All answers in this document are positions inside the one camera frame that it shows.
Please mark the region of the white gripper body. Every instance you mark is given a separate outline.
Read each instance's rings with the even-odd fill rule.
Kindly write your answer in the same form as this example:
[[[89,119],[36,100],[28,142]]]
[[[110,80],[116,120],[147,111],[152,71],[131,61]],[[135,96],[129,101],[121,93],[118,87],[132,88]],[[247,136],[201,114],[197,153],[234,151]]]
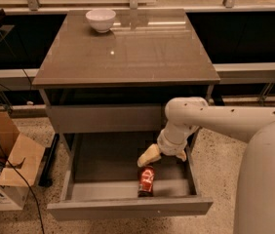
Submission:
[[[162,130],[157,137],[157,145],[161,153],[166,156],[177,156],[177,154],[184,150],[187,142],[182,140],[180,143],[174,143],[165,136],[165,131]]]

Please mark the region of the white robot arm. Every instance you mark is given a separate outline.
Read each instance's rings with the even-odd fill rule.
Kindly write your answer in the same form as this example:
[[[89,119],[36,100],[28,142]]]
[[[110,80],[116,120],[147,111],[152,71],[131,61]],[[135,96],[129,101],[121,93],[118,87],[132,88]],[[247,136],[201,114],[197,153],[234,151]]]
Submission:
[[[165,115],[165,128],[137,164],[146,166],[163,154],[183,160],[188,137],[200,127],[245,142],[233,234],[275,234],[275,107],[209,106],[201,97],[176,97]]]

